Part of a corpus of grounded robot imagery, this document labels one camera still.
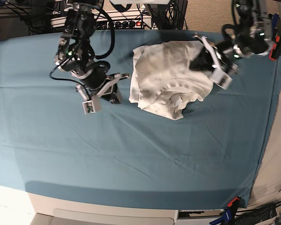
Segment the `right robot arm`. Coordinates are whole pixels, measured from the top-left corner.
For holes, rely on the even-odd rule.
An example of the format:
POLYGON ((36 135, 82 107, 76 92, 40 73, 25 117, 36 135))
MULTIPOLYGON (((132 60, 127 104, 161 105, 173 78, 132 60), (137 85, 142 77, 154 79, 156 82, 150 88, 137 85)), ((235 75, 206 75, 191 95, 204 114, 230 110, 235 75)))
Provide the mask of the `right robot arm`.
POLYGON ((69 82, 76 85, 76 90, 87 101, 94 101, 95 96, 112 104, 121 103, 121 94, 115 74, 108 75, 111 66, 105 61, 115 46, 115 30, 110 28, 111 45, 102 54, 95 54, 90 37, 95 33, 99 15, 103 15, 110 24, 110 16, 104 11, 102 0, 69 0, 72 8, 67 13, 65 28, 59 39, 58 50, 54 57, 57 69, 69 72, 69 82))

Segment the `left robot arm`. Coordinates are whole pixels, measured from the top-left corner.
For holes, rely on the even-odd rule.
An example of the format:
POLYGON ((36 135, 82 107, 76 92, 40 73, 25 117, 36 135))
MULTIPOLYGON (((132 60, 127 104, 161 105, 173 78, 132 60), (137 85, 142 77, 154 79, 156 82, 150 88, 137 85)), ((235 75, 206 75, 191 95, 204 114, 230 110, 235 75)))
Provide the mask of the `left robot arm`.
POLYGON ((264 0, 233 0, 233 24, 222 26, 223 41, 212 43, 205 36, 194 35, 204 46, 191 61, 190 70, 227 74, 237 69, 236 61, 252 55, 264 56, 273 47, 272 22, 264 0))

